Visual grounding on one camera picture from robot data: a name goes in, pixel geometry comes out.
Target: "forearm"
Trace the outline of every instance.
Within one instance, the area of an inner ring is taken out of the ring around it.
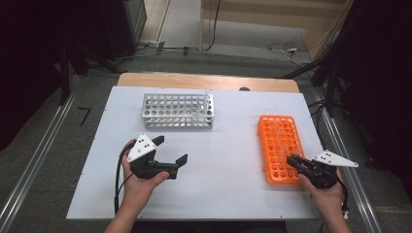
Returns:
[[[127,206],[120,206],[118,213],[106,228],[105,233],[130,233],[136,217],[139,215],[140,211],[141,210],[136,210]]]
[[[342,213],[324,216],[323,220],[325,222],[327,232],[330,232],[330,233],[347,233],[347,232],[350,233],[351,232],[351,230],[349,229],[348,223],[346,222]]]

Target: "white table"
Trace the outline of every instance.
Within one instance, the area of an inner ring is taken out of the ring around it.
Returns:
[[[299,185],[269,184],[262,171],[258,118],[287,115],[295,120],[307,158],[322,152],[300,93],[207,90],[214,95],[213,129],[146,129],[144,93],[205,93],[204,89],[115,86],[73,197],[68,219],[114,216],[115,176],[126,142],[146,133],[165,136],[156,160],[189,155],[175,181],[160,185],[138,216],[142,219],[302,219],[318,217]]]

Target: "hand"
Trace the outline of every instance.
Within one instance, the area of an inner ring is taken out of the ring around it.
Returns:
[[[342,180],[339,169],[336,173],[338,178]],[[297,177],[305,189],[309,191],[310,197],[315,202],[328,230],[330,232],[350,232],[342,213],[343,191],[341,185],[337,183],[330,189],[317,189],[304,175],[299,174]]]
[[[133,142],[134,140],[130,140],[124,147]],[[124,181],[132,174],[130,165],[127,162],[128,154],[129,150],[126,151],[121,160]],[[167,172],[161,172],[150,180],[138,179],[132,175],[124,183],[123,200],[121,201],[119,211],[105,232],[130,232],[136,217],[148,204],[155,188],[166,181],[168,177],[169,174]]]

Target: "black curtain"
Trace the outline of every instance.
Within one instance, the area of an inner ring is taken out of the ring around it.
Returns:
[[[3,1],[0,7],[0,150],[16,136],[61,78],[53,2]]]
[[[338,77],[350,83],[341,99],[370,156],[412,199],[411,13],[410,1],[369,2],[339,53]]]

